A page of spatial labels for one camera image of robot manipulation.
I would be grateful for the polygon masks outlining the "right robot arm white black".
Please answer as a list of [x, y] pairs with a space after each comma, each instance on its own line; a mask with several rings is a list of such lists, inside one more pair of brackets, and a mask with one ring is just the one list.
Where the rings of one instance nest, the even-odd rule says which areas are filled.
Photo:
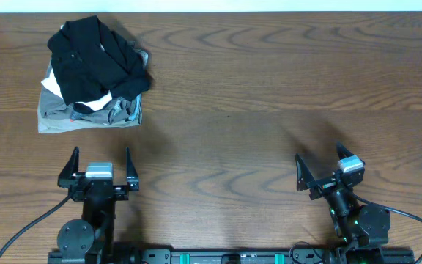
[[383, 261], [382, 246], [389, 241], [390, 211], [371, 202], [360, 204], [353, 188], [363, 181], [365, 162], [343, 144], [336, 144], [337, 168], [330, 176], [315, 179], [301, 155], [295, 156], [297, 190], [309, 191], [312, 200], [325, 199], [336, 235], [344, 240], [320, 256], [323, 263]]

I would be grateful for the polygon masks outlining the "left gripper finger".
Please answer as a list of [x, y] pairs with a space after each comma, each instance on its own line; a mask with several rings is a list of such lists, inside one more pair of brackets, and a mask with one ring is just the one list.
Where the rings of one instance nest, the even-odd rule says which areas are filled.
[[58, 176], [58, 180], [71, 180], [73, 175], [78, 172], [79, 148], [74, 147], [69, 161], [66, 163]]
[[126, 178], [128, 183], [139, 183], [138, 173], [133, 164], [130, 148], [125, 148], [126, 153]]

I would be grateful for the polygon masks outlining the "black t-shirt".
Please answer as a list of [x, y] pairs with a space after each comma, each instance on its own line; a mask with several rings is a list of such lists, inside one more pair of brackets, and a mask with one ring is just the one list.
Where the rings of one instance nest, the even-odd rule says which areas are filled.
[[105, 95], [133, 100], [151, 86], [139, 54], [96, 15], [66, 22], [47, 47], [67, 105]]

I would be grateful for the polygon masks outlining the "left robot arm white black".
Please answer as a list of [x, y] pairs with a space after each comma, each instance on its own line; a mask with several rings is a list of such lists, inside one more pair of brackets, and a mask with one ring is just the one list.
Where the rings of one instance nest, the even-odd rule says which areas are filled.
[[68, 190], [68, 198], [82, 202], [79, 219], [62, 226], [57, 236], [56, 252], [49, 263], [140, 263], [141, 254], [132, 246], [114, 245], [115, 207], [127, 201], [129, 193], [139, 190], [139, 179], [130, 150], [126, 149], [126, 184], [114, 184], [110, 162], [90, 163], [81, 172], [79, 148], [76, 147], [58, 176], [57, 184]]

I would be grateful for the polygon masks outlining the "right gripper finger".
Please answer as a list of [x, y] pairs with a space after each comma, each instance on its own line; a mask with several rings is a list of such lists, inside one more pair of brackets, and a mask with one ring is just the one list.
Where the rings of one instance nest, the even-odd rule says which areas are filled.
[[297, 190], [305, 191], [314, 187], [314, 177], [299, 154], [295, 155], [297, 167]]
[[336, 152], [340, 160], [354, 156], [341, 142], [336, 142]]

